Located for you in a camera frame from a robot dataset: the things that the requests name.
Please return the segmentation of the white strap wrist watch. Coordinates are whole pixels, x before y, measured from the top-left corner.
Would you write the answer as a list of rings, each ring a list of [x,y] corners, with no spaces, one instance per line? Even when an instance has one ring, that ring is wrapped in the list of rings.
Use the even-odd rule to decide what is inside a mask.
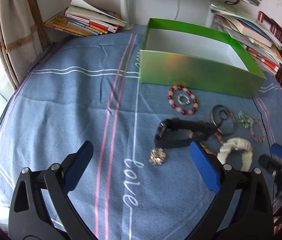
[[[253,162],[253,148],[251,143],[239,137],[228,139],[219,149],[217,159],[224,165],[226,159],[233,151],[241,153],[242,166],[240,171],[248,172]]]

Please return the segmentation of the black wrist watch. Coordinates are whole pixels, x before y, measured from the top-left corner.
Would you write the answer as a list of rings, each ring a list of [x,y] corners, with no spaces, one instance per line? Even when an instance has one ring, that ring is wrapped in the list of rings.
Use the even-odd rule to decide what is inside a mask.
[[[206,141],[218,128],[219,125],[210,122],[165,119],[157,128],[155,147],[163,149],[187,147],[194,141]]]

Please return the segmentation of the silver metal bangle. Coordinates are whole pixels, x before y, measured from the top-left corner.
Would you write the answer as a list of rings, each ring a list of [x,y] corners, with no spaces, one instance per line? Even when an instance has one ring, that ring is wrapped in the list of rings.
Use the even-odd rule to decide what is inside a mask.
[[[224,105],[215,105],[209,113],[210,122],[217,127],[217,132],[224,136],[234,134],[237,128],[232,111]]]

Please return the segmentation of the silver rhinestone brooch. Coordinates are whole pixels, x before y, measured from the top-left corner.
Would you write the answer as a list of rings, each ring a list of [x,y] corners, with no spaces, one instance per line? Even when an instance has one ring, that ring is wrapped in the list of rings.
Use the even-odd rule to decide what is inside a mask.
[[[153,166],[162,166],[166,161],[167,155],[162,148],[153,148],[150,151],[149,162]]]

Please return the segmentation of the blue striped bed sheet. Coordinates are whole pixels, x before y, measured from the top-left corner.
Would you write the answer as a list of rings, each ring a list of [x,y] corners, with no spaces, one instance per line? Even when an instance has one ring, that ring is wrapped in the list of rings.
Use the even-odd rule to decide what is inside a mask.
[[[205,185],[189,148],[163,149],[162,166],[149,162],[165,119],[210,122],[215,105],[234,114],[237,128],[217,131],[202,148],[217,157],[231,138],[251,143],[253,162],[266,181],[282,239],[282,201],[275,178],[258,163],[265,154],[282,164],[271,146],[282,146],[282,88],[266,79],[252,98],[140,80],[145,34],[80,37],[60,44],[26,77],[0,119],[0,189],[12,202],[19,174],[61,164],[84,142],[93,157],[67,195],[93,239],[188,239],[215,193]]]

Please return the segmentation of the right stack of books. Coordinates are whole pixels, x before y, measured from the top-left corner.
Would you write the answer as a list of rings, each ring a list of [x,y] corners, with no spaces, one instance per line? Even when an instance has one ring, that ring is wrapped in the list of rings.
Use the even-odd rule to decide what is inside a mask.
[[[239,42],[261,70],[276,76],[282,67],[282,43],[264,24],[232,5],[208,0],[212,26]]]

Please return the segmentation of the stack of books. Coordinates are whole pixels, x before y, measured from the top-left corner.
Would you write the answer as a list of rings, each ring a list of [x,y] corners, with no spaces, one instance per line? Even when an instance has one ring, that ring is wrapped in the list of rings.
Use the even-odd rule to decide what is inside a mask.
[[[276,76],[282,67],[282,43],[264,24],[232,5],[208,0],[212,26],[239,42],[261,70]]]
[[[119,14],[84,0],[71,0],[69,7],[45,22],[46,27],[81,37],[115,34],[126,25]]]

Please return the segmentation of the green cardboard box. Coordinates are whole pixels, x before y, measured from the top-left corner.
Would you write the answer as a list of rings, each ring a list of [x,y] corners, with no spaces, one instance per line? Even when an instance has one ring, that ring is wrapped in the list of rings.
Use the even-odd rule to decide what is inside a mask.
[[[252,98],[266,77],[230,35],[200,25],[150,18],[140,48],[140,80]]]

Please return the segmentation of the beige curtain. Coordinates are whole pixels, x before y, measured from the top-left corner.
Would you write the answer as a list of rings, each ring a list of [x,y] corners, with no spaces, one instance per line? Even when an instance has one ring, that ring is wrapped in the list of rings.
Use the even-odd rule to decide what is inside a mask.
[[[28,0],[0,0],[0,59],[13,89],[42,51]]]

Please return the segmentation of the left stack of books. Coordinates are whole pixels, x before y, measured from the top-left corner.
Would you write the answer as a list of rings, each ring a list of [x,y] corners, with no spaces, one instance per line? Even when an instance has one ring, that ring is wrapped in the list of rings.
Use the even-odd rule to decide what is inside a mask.
[[[69,7],[45,22],[46,27],[81,37],[115,34],[126,25],[119,14],[84,0],[71,0]]]

